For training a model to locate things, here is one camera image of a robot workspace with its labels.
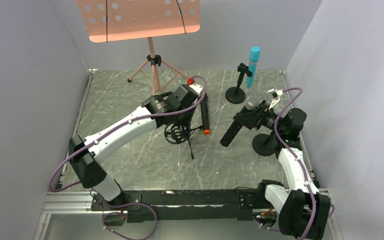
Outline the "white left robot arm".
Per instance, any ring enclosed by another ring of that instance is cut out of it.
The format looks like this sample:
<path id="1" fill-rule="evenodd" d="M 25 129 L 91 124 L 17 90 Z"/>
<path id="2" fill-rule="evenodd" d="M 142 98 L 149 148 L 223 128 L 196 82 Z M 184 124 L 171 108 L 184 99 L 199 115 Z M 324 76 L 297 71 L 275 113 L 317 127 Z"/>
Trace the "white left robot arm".
<path id="1" fill-rule="evenodd" d="M 128 116 L 98 133 L 72 137 L 69 163 L 81 185 L 95 190 L 106 202 L 121 205 L 124 191 L 103 168 L 103 162 L 147 132 L 171 124 L 188 124 L 204 94 L 201 85 L 182 84 L 174 92 L 150 96 Z"/>

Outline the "black orange-tipped microphone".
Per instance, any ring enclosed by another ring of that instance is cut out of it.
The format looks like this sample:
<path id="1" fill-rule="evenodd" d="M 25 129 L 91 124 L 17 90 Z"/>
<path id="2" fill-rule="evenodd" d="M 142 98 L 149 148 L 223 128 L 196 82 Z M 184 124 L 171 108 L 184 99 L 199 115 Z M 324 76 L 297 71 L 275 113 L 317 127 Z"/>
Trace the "black orange-tipped microphone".
<path id="1" fill-rule="evenodd" d="M 210 130 L 210 117 L 209 117 L 207 94 L 204 95 L 203 100 L 200 103 L 200 110 L 201 110 L 202 132 L 204 135 L 209 135 L 211 133 L 211 130 Z"/>

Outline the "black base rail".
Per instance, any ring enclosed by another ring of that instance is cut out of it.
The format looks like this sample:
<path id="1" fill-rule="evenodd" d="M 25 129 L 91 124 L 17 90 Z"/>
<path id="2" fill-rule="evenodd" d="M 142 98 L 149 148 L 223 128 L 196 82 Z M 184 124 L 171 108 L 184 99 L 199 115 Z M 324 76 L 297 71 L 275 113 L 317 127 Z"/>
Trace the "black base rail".
<path id="1" fill-rule="evenodd" d="M 236 219 L 251 221 L 271 209 L 263 192 L 249 187 L 193 190 L 126 190 L 122 203 L 106 204 L 93 195 L 91 211 L 123 212 L 128 223 Z"/>

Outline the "blue microphone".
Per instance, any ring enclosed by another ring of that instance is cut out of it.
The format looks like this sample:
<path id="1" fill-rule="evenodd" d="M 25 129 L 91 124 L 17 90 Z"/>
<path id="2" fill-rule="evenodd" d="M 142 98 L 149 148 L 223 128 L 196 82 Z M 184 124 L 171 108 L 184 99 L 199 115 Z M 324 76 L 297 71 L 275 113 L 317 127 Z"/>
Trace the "blue microphone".
<path id="1" fill-rule="evenodd" d="M 256 76 L 256 70 L 257 70 L 257 63 L 261 56 L 261 49 L 259 46 L 253 46 L 249 52 L 249 65 L 248 70 L 252 73 L 251 76 L 247 77 L 246 80 L 246 87 L 250 89 L 254 83 L 254 79 Z"/>

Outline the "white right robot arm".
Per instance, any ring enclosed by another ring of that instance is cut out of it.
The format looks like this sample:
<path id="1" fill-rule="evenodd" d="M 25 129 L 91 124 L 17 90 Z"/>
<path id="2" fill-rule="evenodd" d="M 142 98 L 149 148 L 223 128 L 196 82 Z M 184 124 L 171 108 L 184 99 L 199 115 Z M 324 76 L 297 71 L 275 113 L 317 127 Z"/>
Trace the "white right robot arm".
<path id="1" fill-rule="evenodd" d="M 259 189 L 276 210 L 278 228 L 283 235 L 321 240 L 331 201 L 320 193 L 304 164 L 299 135 L 306 118 L 306 113 L 299 108 L 292 108 L 281 117 L 263 101 L 256 109 L 243 108 L 238 112 L 233 117 L 232 127 L 235 132 L 241 127 L 251 130 L 264 126 L 271 130 L 270 134 L 256 135 L 252 147 L 259 155 L 276 156 L 289 189 L 272 180 L 262 180 Z"/>

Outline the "black shock mount tripod stand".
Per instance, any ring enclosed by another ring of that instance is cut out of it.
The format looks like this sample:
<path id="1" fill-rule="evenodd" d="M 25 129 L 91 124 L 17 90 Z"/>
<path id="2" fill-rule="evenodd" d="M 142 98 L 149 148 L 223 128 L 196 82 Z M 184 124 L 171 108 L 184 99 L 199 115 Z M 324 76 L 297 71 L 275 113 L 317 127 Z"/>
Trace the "black shock mount tripod stand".
<path id="1" fill-rule="evenodd" d="M 190 149 L 191 159 L 194 160 L 195 157 L 192 150 L 191 136 L 196 130 L 202 129 L 202 125 L 191 128 L 190 126 L 171 123 L 164 128 L 164 138 L 168 143 L 172 145 L 180 145 L 184 142 L 187 142 Z"/>

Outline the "black round-base mic stand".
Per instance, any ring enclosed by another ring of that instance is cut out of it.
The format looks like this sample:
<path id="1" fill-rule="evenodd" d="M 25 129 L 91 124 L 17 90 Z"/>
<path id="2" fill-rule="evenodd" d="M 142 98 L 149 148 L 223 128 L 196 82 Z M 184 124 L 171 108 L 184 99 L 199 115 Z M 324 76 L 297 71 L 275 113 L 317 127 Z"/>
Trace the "black round-base mic stand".
<path id="1" fill-rule="evenodd" d="M 258 134 L 252 140 L 252 148 L 260 156 L 271 156 L 275 153 L 275 138 L 272 134 Z"/>
<path id="2" fill-rule="evenodd" d="M 249 70 L 249 67 L 241 62 L 237 66 L 237 71 L 239 72 L 239 76 L 237 79 L 237 84 L 235 87 L 230 87 L 225 92 L 225 98 L 229 103 L 232 104 L 240 104 L 243 103 L 246 99 L 246 94 L 243 89 L 241 89 L 241 85 L 243 83 L 244 77 L 252 77 L 253 73 Z"/>

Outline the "pink music stand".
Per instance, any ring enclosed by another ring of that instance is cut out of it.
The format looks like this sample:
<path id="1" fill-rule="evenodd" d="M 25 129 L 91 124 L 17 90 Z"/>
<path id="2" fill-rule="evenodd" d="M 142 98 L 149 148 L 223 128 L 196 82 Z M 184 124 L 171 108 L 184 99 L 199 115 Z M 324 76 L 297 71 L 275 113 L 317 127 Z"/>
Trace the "pink music stand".
<path id="1" fill-rule="evenodd" d="M 150 54 L 127 79 L 129 83 L 146 65 L 151 66 L 153 95 L 163 90 L 158 75 L 161 65 L 190 79 L 156 54 L 153 38 L 197 32 L 201 28 L 200 0 L 78 0 L 76 5 L 93 43 L 147 39 Z"/>

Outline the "black silver-grille microphone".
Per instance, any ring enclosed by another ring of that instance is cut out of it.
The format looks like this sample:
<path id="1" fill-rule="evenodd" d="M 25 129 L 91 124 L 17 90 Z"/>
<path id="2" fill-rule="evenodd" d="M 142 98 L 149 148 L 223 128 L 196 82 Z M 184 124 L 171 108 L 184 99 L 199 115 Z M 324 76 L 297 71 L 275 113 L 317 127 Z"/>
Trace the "black silver-grille microphone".
<path id="1" fill-rule="evenodd" d="M 259 106 L 258 98 L 256 96 L 250 96 L 245 101 L 245 104 L 242 107 L 242 109 L 238 113 L 236 113 L 235 116 L 252 112 L 258 106 Z M 225 134 L 223 135 L 223 137 L 221 138 L 220 144 L 223 147 L 228 147 L 230 143 L 233 141 L 233 139 L 236 137 L 236 135 L 238 134 L 242 126 L 243 125 L 240 122 L 234 120 L 230 125 L 230 127 L 225 132 Z"/>

